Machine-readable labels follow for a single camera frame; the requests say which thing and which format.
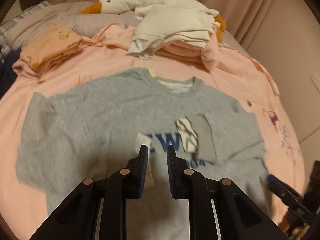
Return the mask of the grey sweatshirt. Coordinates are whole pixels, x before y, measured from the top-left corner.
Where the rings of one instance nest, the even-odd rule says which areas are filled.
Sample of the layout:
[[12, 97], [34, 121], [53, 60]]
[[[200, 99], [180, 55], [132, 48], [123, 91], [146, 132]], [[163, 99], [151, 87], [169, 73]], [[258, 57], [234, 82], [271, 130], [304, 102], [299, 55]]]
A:
[[186, 200], [169, 189], [166, 151], [173, 146], [206, 178], [229, 178], [263, 211], [271, 196], [257, 119], [235, 98], [205, 85], [152, 77], [133, 68], [49, 98], [34, 93], [22, 128], [16, 173], [46, 194], [52, 212], [85, 178], [109, 177], [148, 139], [153, 184], [127, 202], [128, 239], [188, 239]]

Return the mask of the pink printed bed cover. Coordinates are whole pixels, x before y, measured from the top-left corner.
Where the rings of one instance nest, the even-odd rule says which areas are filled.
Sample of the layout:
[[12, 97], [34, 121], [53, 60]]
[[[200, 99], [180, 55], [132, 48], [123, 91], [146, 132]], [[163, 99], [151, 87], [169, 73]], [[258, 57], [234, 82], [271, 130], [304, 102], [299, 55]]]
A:
[[185, 80], [196, 76], [238, 99], [253, 112], [266, 144], [268, 170], [298, 192], [304, 187], [304, 161], [297, 136], [280, 103], [279, 89], [256, 59], [240, 53], [235, 41], [219, 46], [220, 64], [208, 72], [196, 62], [180, 61], [164, 51], [154, 59], [127, 55], [133, 29], [111, 25], [99, 34], [108, 46], [86, 47], [55, 70], [42, 83], [19, 77], [1, 100], [1, 214], [18, 239], [28, 239], [47, 217], [44, 194], [18, 182], [16, 150], [33, 92], [54, 95], [97, 77], [133, 67], [148, 68], [152, 76]]

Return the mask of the folded pink garment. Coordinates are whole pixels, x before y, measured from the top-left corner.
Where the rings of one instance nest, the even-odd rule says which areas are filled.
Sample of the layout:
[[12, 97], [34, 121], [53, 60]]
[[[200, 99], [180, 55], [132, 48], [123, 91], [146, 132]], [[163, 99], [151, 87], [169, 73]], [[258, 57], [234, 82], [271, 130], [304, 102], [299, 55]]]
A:
[[186, 44], [182, 41], [166, 43], [155, 52], [156, 55], [203, 65], [208, 71], [220, 63], [219, 44], [216, 34], [210, 34], [210, 39], [204, 48]]

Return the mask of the dark navy garment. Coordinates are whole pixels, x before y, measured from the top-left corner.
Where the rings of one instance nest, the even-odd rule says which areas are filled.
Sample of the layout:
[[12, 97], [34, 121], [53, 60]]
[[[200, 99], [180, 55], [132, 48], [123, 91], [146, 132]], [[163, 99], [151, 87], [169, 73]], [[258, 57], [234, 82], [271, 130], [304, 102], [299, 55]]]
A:
[[9, 90], [17, 78], [17, 74], [12, 70], [13, 64], [20, 58], [21, 50], [10, 52], [0, 66], [0, 98]]

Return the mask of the folded orange garment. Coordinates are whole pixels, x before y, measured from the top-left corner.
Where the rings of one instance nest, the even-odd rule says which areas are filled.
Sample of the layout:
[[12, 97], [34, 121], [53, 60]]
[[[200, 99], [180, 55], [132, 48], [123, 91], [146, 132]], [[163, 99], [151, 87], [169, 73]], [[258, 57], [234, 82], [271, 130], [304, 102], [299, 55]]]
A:
[[42, 77], [54, 64], [81, 50], [84, 39], [71, 29], [51, 25], [35, 41], [22, 48], [12, 67], [17, 74]]

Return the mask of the grey purple pillow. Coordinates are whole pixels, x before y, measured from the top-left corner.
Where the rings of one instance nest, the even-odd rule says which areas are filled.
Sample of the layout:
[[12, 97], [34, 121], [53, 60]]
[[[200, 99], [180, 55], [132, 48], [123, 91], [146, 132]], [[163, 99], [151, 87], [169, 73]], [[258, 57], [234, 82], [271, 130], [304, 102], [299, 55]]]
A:
[[4, 24], [4, 42], [10, 50], [18, 50], [33, 42], [53, 24], [61, 24], [80, 36], [92, 38], [102, 27], [111, 23], [134, 27], [139, 23], [131, 11], [120, 15], [80, 14], [82, 9], [91, 4], [73, 2], [51, 5], [49, 2], [43, 2]]

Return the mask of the white goose plush toy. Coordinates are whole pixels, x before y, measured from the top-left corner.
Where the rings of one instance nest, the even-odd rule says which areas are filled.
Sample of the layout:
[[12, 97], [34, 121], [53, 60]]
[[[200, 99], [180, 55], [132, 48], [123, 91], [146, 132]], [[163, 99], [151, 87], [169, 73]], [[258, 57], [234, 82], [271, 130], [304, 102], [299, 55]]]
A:
[[85, 8], [81, 14], [122, 14], [129, 11], [136, 11], [151, 5], [167, 5], [179, 8], [200, 9], [208, 15], [213, 15], [214, 25], [217, 27], [216, 36], [222, 42], [223, 32], [226, 29], [226, 22], [220, 13], [215, 9], [209, 9], [196, 0], [99, 0]]

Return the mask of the white wall socket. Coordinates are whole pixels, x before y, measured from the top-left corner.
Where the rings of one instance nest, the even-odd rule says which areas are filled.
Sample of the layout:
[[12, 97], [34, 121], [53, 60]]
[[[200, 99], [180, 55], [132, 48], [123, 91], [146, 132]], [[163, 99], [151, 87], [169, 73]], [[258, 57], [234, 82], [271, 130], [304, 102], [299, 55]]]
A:
[[311, 77], [311, 81], [317, 88], [317, 90], [320, 92], [320, 75], [317, 73], [314, 73], [313, 76]]

